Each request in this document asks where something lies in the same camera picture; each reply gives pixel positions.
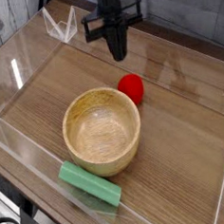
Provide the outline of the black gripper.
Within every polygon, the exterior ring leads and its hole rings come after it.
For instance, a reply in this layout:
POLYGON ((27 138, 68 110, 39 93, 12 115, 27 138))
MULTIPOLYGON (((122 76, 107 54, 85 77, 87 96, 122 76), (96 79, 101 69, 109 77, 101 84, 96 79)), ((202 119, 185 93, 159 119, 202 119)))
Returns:
POLYGON ((86 41, 91 43, 94 40, 105 38, 115 61, 124 60, 127 53, 127 28, 142 19, 140 1, 133 0, 124 7, 121 2, 118 2, 116 7, 98 5, 81 20, 86 41), (103 22, 101 27, 89 29, 91 22, 99 20, 103 22))

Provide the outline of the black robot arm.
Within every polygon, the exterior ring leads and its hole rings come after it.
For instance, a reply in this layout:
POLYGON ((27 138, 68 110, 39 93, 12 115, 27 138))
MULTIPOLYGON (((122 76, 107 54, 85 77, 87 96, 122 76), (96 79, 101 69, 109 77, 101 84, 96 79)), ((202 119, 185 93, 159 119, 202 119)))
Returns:
POLYGON ((123 61, 128 27, 142 21, 140 2, 133 0, 124 6, 121 0, 97 0, 96 8, 81 20, 86 41, 104 38, 114 60, 123 61))

